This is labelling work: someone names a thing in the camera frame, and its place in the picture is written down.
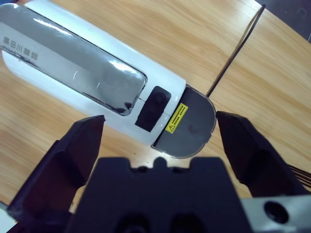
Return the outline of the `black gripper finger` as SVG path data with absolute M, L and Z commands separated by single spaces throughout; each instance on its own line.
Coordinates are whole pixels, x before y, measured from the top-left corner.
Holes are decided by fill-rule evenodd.
M 272 144 L 247 118 L 216 113 L 223 148 L 235 177 L 253 197 L 306 195 L 308 190 L 295 176 Z
M 105 118 L 83 118 L 56 140 L 7 207 L 17 223 L 11 233 L 63 233 L 77 190 L 97 160 Z

